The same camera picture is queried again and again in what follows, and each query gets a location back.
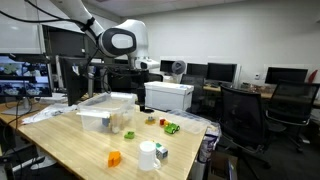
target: office chair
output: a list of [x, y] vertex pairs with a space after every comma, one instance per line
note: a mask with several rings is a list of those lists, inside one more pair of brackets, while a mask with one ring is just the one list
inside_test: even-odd
[[152, 82], [152, 81], [160, 81], [163, 82], [163, 76], [161, 74], [152, 74], [149, 73], [148, 75], [149, 81], [148, 82]]
[[194, 90], [192, 93], [191, 108], [189, 111], [191, 113], [198, 113], [202, 107], [201, 105], [204, 100], [204, 95], [203, 95], [204, 77], [183, 74], [180, 84], [187, 84], [187, 85], [194, 86]]
[[296, 145], [296, 150], [302, 152], [297, 140], [301, 127], [309, 124], [314, 99], [319, 90], [319, 84], [279, 81], [268, 103], [266, 116], [268, 119], [280, 122], [286, 126], [296, 126], [298, 131], [294, 140], [286, 134]]
[[[222, 116], [219, 120], [222, 135], [237, 147], [239, 159], [243, 159], [256, 179], [259, 176], [247, 161], [245, 155], [264, 153], [271, 142], [273, 132], [285, 130], [283, 126], [267, 124], [261, 105], [261, 95], [221, 86]], [[267, 169], [270, 163], [256, 156]]]

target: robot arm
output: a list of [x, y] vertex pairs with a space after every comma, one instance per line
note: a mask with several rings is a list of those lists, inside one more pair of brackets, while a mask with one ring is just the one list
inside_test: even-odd
[[132, 69], [158, 68], [158, 62], [149, 58], [146, 26], [137, 20], [127, 20], [104, 30], [84, 7], [81, 0], [50, 0], [69, 18], [86, 26], [78, 25], [108, 57], [127, 55]]

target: computer monitor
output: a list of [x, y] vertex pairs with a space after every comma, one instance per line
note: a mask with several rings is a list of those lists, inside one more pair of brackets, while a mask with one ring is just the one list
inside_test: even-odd
[[278, 84], [279, 80], [304, 82], [307, 73], [307, 69], [269, 67], [265, 83]]
[[166, 72], [166, 73], [173, 73], [172, 72], [172, 64], [175, 61], [170, 61], [170, 60], [161, 60], [160, 62], [160, 71]]
[[188, 63], [187, 74], [207, 77], [208, 65]]
[[237, 64], [208, 63], [207, 79], [218, 83], [233, 83]]
[[0, 56], [0, 96], [16, 97], [24, 100], [18, 106], [2, 112], [22, 115], [38, 110], [29, 106], [28, 97], [51, 97], [48, 65], [41, 63], [16, 62], [7, 55]]
[[67, 89], [68, 105], [75, 104], [88, 92], [88, 79], [84, 76], [87, 59], [60, 57], [63, 84]]

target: toy block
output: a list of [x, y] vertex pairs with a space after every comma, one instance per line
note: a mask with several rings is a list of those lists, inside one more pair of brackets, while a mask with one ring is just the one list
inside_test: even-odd
[[109, 153], [109, 158], [108, 158], [108, 167], [115, 167], [117, 166], [120, 161], [121, 161], [121, 157], [120, 157], [120, 152], [119, 151], [112, 151]]

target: transparent storage bin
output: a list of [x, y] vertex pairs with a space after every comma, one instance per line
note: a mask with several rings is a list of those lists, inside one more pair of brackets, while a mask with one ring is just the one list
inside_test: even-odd
[[193, 134], [199, 134], [204, 129], [207, 129], [209, 125], [212, 125], [212, 122], [208, 119], [187, 113], [180, 109], [169, 111], [165, 118], [179, 125], [181, 129]]
[[103, 93], [78, 104], [83, 129], [118, 133], [132, 119], [135, 96], [127, 93]]

